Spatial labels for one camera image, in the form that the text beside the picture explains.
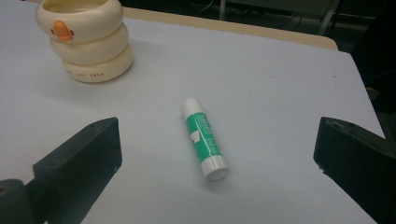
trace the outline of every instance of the green glue stick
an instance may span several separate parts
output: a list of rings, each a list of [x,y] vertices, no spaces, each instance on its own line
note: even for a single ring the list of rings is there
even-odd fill
[[[204,178],[209,181],[223,178],[228,174],[228,167],[201,103],[190,98],[181,105],[181,111],[200,160]]]

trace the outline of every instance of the dark floor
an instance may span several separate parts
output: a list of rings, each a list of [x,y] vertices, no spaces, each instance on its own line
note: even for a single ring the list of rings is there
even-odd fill
[[[125,7],[138,7],[194,17],[219,19],[219,0],[120,0]],[[350,52],[387,0],[341,0],[339,14],[333,17],[324,35],[333,39],[344,52]],[[228,4],[226,21],[270,27],[315,35],[318,16],[271,8]]]

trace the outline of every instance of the glue stick label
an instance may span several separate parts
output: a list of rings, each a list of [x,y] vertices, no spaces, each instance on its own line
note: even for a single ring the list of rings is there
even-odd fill
[[[186,123],[200,162],[206,158],[221,155],[205,113],[196,113],[189,116]]]

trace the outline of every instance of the white logo on label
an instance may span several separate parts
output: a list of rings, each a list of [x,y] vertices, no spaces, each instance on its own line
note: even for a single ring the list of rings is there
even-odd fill
[[[199,137],[199,131],[195,131],[192,134],[190,134],[190,138],[191,138],[192,142],[194,142],[194,144],[199,142],[201,140]]]

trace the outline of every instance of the orange beak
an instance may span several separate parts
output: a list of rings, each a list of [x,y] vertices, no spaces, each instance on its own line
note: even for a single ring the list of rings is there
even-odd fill
[[[53,23],[51,32],[62,41],[72,40],[74,35],[73,31],[69,30],[63,21],[56,21]]]

